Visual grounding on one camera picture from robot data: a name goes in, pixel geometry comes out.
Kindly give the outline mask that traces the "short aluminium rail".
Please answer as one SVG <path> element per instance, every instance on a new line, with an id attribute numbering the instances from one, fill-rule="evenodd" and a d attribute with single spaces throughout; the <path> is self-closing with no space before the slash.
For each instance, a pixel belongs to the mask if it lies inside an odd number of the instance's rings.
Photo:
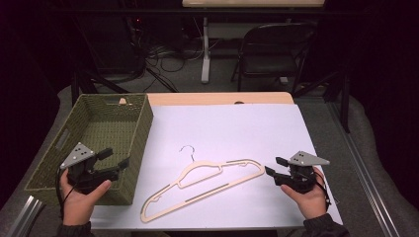
<path id="1" fill-rule="evenodd" d="M 33 196 L 29 196 L 18 217 L 6 234 L 6 237 L 29 237 L 44 207 L 45 204 L 42 201 Z"/>

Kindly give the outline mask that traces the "black folding chair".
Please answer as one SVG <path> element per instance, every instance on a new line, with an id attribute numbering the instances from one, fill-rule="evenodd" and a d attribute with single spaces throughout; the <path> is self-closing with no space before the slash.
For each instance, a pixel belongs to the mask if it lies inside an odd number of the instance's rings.
<path id="1" fill-rule="evenodd" d="M 316 38 L 310 23 L 267 24 L 250 30 L 238 48 L 238 58 L 231 81 L 242 78 L 292 77 L 292 92 L 299 82 L 303 66 Z"/>

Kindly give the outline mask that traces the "person's left hand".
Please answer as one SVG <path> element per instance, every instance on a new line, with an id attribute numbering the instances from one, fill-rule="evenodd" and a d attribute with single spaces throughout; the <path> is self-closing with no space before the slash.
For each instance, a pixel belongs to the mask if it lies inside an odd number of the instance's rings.
<path id="1" fill-rule="evenodd" d="M 112 182 L 104 181 L 88 195 L 78 193 L 68 184 L 68 171 L 60 178 L 63 202 L 63 224 L 66 226 L 84 225 L 90 221 L 96 202 L 108 191 Z"/>

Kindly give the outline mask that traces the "white-legged desk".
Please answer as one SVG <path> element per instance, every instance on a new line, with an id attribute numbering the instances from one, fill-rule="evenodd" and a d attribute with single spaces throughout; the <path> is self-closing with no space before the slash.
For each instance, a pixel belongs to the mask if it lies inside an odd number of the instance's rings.
<path id="1" fill-rule="evenodd" d="M 283 8 L 291 9 L 320 9 L 325 5 L 326 0 L 182 0 L 185 8 L 193 10 L 257 10 L 259 8 Z M 255 23 L 217 23 L 208 17 L 203 19 L 203 68 L 202 82 L 210 81 L 210 39 L 241 39 L 252 28 Z"/>

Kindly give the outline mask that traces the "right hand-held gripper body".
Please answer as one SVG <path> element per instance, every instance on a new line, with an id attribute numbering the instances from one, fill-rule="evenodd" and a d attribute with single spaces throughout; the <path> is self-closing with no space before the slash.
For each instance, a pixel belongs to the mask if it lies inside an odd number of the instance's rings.
<path id="1" fill-rule="evenodd" d="M 298 151 L 289 160 L 289 174 L 280 174 L 274 179 L 277 186 L 287 185 L 300 194 L 310 192 L 316 184 L 316 175 L 313 167 L 316 165 L 329 165 L 326 159 L 317 157 L 304 151 Z"/>

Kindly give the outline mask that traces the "beige clothes hanger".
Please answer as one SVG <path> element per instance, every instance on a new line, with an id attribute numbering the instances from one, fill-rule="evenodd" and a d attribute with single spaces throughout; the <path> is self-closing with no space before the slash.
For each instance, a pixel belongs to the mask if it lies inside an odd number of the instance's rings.
<path id="1" fill-rule="evenodd" d="M 252 159 L 199 160 L 191 148 L 192 163 L 142 204 L 140 220 L 149 223 L 198 201 L 210 198 L 265 174 L 265 168 Z"/>

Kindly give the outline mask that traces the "green woven basket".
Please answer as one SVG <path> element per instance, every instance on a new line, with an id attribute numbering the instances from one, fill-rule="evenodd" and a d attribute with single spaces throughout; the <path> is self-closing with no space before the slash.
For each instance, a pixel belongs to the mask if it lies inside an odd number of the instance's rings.
<path id="1" fill-rule="evenodd" d="M 25 191 L 47 203 L 57 204 L 55 191 L 58 166 L 77 143 L 95 152 L 111 148 L 113 154 L 95 164 L 97 170 L 128 167 L 98 201 L 99 205 L 130 205 L 133 202 L 153 112 L 145 94 L 83 94 L 45 152 Z"/>

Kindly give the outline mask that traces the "person's right hand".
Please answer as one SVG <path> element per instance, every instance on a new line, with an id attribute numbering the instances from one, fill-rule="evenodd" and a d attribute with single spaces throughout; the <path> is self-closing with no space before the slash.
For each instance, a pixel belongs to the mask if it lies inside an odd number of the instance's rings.
<path id="1" fill-rule="evenodd" d="M 316 175 L 316 184 L 306 194 L 300 194 L 287 185 L 281 185 L 281 190 L 296 203 L 305 219 L 313 219 L 327 213 L 323 174 L 316 167 L 313 170 Z"/>

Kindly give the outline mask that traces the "white paper sheet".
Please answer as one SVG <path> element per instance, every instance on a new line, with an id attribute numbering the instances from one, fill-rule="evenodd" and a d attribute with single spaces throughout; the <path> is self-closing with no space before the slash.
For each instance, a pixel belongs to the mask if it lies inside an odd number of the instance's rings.
<path id="1" fill-rule="evenodd" d="M 314 151 L 296 105 L 155 106 L 134 200 L 128 206 L 95 208 L 96 229 L 232 230 L 300 227 L 296 204 L 264 174 L 149 223 L 140 220 L 144 201 L 199 160 L 252 159 L 279 173 L 276 157 Z"/>

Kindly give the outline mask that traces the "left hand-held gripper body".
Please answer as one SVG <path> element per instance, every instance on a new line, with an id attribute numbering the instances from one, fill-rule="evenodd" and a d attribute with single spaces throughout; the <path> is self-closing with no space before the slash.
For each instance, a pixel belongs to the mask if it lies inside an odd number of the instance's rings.
<path id="1" fill-rule="evenodd" d="M 97 170 L 95 164 L 98 160 L 96 154 L 81 142 L 78 142 L 59 165 L 60 170 L 67 170 L 68 183 L 75 187 L 79 193 L 88 195 L 104 181 L 111 182 L 119 179 L 119 172 L 114 167 Z"/>

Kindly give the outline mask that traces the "black equipment case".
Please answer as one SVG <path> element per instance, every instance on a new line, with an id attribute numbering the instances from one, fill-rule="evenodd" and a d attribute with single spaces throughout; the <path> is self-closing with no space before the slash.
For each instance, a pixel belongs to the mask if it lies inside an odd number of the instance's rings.
<path id="1" fill-rule="evenodd" d="M 142 73 L 144 59 L 135 51 L 125 17 L 80 16 L 77 22 L 100 74 Z"/>

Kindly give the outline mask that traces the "black metal stand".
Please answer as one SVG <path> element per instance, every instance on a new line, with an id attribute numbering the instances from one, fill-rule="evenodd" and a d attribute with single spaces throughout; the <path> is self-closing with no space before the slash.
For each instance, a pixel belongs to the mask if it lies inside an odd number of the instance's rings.
<path id="1" fill-rule="evenodd" d="M 347 73 L 343 71 L 332 72 L 317 81 L 309 83 L 302 89 L 292 92 L 292 95 L 294 98 L 301 97 L 325 83 L 327 83 L 327 86 L 322 98 L 325 102 L 335 102 L 337 96 L 341 96 L 339 121 L 344 130 L 349 133 L 350 77 Z"/>
<path id="2" fill-rule="evenodd" d="M 98 94 L 96 84 L 104 85 L 119 94 L 126 94 L 127 90 L 105 79 L 97 73 L 86 70 L 76 70 L 71 81 L 72 105 L 75 105 L 81 94 Z"/>

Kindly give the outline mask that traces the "long aluminium rail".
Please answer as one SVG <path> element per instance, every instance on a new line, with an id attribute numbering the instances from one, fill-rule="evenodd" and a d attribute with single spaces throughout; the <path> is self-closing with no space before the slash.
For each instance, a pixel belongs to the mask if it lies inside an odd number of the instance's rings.
<path id="1" fill-rule="evenodd" d="M 384 234 L 384 237 L 400 237 L 399 232 L 395 227 L 395 224 L 386 208 L 386 205 L 384 204 L 383 199 L 376 187 L 376 184 L 374 183 L 370 172 L 368 171 L 363 161 L 355 141 L 353 140 L 351 134 L 348 133 L 341 124 L 340 112 L 338 111 L 337 106 L 333 103 L 327 103 L 326 107 L 328 108 L 334 123 L 337 125 L 338 130 L 349 149 L 354 170 L 361 183 L 361 186 L 363 187 L 364 193 L 366 194 L 370 206 L 377 218 L 378 224 Z"/>

